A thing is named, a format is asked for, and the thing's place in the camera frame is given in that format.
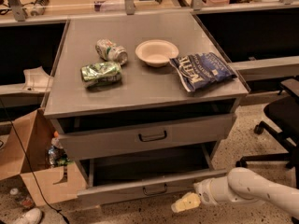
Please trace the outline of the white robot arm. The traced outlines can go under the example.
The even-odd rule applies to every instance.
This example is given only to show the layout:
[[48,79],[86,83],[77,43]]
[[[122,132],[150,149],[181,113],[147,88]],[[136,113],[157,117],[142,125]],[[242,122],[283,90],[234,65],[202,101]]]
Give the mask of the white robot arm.
[[209,178],[193,184],[188,192],[171,205],[174,213],[221,203],[251,204],[269,202],[299,218],[299,190],[272,182],[250,169],[238,167],[226,176]]

